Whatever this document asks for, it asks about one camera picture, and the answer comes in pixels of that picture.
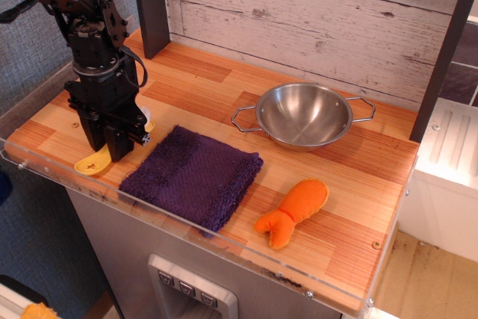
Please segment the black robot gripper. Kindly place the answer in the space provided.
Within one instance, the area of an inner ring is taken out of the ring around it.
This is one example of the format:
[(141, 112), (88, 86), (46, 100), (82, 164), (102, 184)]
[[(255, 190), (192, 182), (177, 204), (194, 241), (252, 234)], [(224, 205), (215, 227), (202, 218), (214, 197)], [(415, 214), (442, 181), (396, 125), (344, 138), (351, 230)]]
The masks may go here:
[(136, 103), (147, 74), (138, 81), (136, 58), (113, 60), (107, 68), (75, 64), (79, 80), (68, 81), (64, 88), (92, 149), (99, 151), (106, 143), (111, 160), (118, 162), (134, 149), (134, 143), (148, 143), (150, 135), (145, 130), (146, 115)]

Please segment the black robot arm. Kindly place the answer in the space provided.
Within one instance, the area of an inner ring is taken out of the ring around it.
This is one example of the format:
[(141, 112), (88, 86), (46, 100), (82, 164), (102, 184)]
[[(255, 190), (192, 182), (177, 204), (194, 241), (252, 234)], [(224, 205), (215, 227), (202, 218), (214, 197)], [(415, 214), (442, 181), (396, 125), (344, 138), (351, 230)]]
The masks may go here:
[(146, 115), (136, 103), (147, 80), (137, 78), (142, 60), (124, 44), (128, 23), (114, 0), (23, 0), (1, 13), (1, 22), (14, 21), (38, 3), (55, 18), (72, 50), (79, 79), (64, 88), (93, 150), (107, 147), (111, 160), (119, 161), (135, 144), (148, 143)]

